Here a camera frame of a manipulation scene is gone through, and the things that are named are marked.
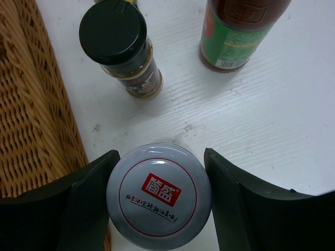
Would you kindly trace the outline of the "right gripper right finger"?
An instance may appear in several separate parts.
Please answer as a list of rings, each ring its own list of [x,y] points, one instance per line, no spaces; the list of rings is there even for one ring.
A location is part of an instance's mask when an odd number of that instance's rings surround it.
[[[220,250],[334,250],[334,192],[284,189],[204,153]]]

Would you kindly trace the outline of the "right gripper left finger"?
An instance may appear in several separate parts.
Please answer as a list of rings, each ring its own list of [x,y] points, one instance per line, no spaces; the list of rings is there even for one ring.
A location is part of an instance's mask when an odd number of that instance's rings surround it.
[[[107,183],[119,160],[111,150],[47,185],[1,199],[1,250],[103,250]]]

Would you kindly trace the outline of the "white-lid sauce jar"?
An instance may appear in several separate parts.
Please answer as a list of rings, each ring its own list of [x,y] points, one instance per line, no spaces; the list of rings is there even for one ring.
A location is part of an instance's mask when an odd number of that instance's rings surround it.
[[[148,250],[173,250],[206,225],[211,185],[190,151],[173,143],[151,143],[116,164],[106,203],[115,228],[128,241]]]

